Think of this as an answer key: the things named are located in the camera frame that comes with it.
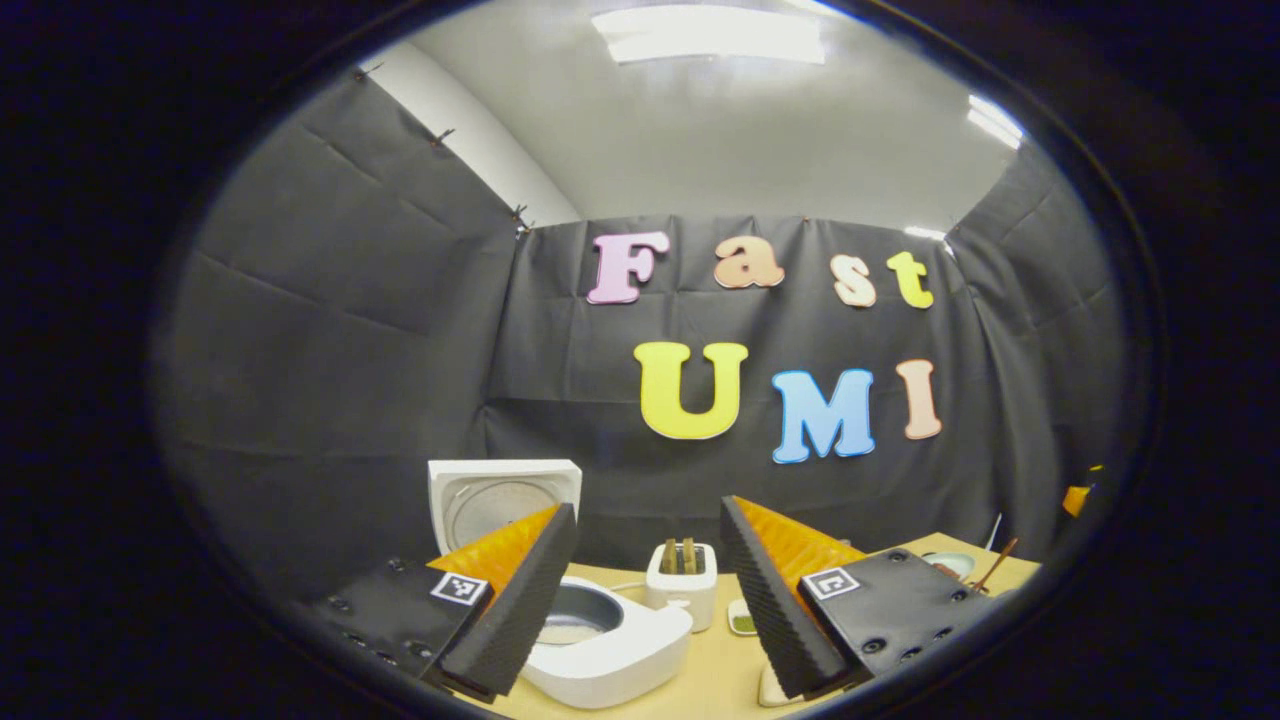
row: ceiling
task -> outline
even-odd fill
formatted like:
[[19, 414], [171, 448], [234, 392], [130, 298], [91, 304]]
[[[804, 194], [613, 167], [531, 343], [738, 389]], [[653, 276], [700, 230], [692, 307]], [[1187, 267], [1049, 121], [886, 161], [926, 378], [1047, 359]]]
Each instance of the ceiling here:
[[804, 0], [826, 64], [617, 65], [590, 22], [621, 0], [493, 0], [411, 42], [507, 127], [584, 218], [809, 215], [948, 229], [1014, 151], [965, 120], [969, 90], [878, 31]]

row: table surface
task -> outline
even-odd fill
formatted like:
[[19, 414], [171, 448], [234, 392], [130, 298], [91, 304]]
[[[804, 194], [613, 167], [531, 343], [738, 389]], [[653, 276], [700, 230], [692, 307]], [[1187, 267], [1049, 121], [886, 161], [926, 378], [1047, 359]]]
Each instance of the table surface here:
[[[927, 552], [964, 552], [974, 561], [974, 570], [968, 580], [980, 579], [995, 564], [998, 553], [957, 541], [942, 533], [933, 533], [900, 546], [915, 555]], [[1039, 564], [1016, 557], [1007, 557], [1000, 569], [987, 580], [991, 597], [996, 597], [1025, 583]], [[607, 588], [644, 580], [639, 570], [612, 570], [590, 565], [570, 564], [566, 575], [585, 578]], [[644, 602], [644, 585], [616, 591], [618, 594], [636, 602]], [[835, 693], [812, 701], [762, 707], [758, 702], [760, 673], [767, 662], [764, 648], [758, 637], [735, 635], [728, 629], [728, 603], [742, 597], [737, 575], [723, 574], [716, 583], [716, 615], [710, 628], [695, 633], [689, 641], [689, 655], [685, 666], [675, 678], [663, 685], [627, 701], [622, 705], [600, 710], [579, 710], [562, 705], [525, 678], [516, 680], [511, 694], [494, 700], [493, 705], [454, 696], [466, 702], [499, 712], [517, 720], [524, 719], [582, 719], [631, 720], [631, 719], [767, 719], [788, 715], [800, 708], [818, 705]]]

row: foam letter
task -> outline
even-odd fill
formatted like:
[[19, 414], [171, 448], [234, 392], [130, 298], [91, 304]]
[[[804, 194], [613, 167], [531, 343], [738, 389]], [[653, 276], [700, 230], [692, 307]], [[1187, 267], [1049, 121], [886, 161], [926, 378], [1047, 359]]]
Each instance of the foam letter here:
[[716, 256], [723, 258], [716, 265], [716, 282], [727, 288], [773, 287], [786, 277], [773, 259], [773, 246], [763, 237], [731, 237], [716, 246]]
[[716, 401], [707, 413], [685, 413], [680, 406], [680, 366], [689, 360], [689, 346], [678, 342], [645, 342], [636, 346], [640, 361], [640, 414], [660, 436], [673, 439], [707, 439], [737, 421], [739, 366], [746, 346], [713, 342], [703, 355], [716, 368]]
[[861, 258], [836, 255], [831, 259], [831, 274], [836, 275], [836, 295], [845, 305], [870, 307], [876, 304], [876, 286], [867, 279], [872, 272]]
[[897, 273], [897, 287], [908, 305], [920, 310], [933, 305], [933, 293], [920, 288], [920, 278], [929, 273], [928, 268], [916, 263], [906, 250], [890, 258], [888, 266]]
[[[600, 249], [600, 264], [595, 275], [595, 288], [586, 293], [591, 305], [613, 305], [635, 302], [640, 291], [631, 287], [628, 275], [636, 274], [640, 282], [653, 277], [654, 251], [671, 250], [671, 238], [664, 232], [640, 232], [630, 234], [602, 234], [595, 238]], [[640, 251], [631, 255], [632, 247]]]
[[942, 432], [942, 420], [933, 413], [933, 386], [929, 374], [933, 363], [928, 360], [908, 360], [897, 364], [897, 374], [906, 380], [906, 437], [922, 439]]
[[773, 387], [782, 393], [782, 445], [773, 451], [773, 461], [804, 462], [809, 447], [804, 432], [818, 457], [826, 457], [840, 432], [836, 455], [849, 457], [876, 450], [870, 427], [872, 374], [867, 370], [845, 370], [836, 382], [831, 404], [822, 397], [813, 375], [790, 370], [773, 375]]

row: blue letter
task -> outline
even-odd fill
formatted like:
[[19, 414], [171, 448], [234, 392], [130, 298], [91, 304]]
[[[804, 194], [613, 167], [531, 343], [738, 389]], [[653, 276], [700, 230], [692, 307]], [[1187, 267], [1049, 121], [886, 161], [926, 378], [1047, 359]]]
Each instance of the blue letter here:
[[868, 370], [845, 370], [836, 382], [836, 392], [828, 405], [813, 375], [804, 370], [788, 370], [773, 375], [773, 387], [782, 393], [782, 445], [773, 451], [774, 462], [804, 462], [809, 447], [804, 432], [818, 457], [831, 452], [831, 445], [840, 432], [836, 455], [867, 455], [876, 448], [870, 425], [872, 374]]

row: black fabric wall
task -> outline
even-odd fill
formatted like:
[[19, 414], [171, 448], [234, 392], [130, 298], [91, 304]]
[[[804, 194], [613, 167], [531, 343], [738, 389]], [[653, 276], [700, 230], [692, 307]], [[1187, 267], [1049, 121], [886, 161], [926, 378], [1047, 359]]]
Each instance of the black fabric wall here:
[[[997, 512], [1043, 559], [1062, 489], [1119, 442], [1130, 352], [1102, 238], [1024, 147], [951, 233], [955, 258], [897, 231], [801, 218], [648, 217], [517, 236], [511, 210], [371, 82], [340, 82], [282, 124], [210, 210], [157, 329], [170, 459], [266, 589], [326, 592], [388, 555], [435, 553], [426, 460], [568, 457], [584, 469], [577, 560], [639, 566], [666, 537], [719, 546], [736, 493], [874, 550], [934, 530], [982, 543]], [[664, 231], [631, 305], [590, 305], [598, 234]], [[778, 287], [716, 283], [714, 246], [767, 238]], [[886, 260], [928, 266], [928, 310]], [[836, 296], [863, 258], [878, 300]], [[740, 342], [742, 407], [708, 441], [640, 415], [637, 343], [690, 346], [682, 401], [712, 402], [709, 342]], [[904, 437], [895, 366], [934, 364], [942, 432]], [[874, 374], [876, 450], [777, 465], [782, 398], [808, 370]]]
[[429, 457], [483, 456], [516, 229], [375, 83], [275, 129], [211, 208], [157, 333], [160, 427], [266, 589], [436, 555]]

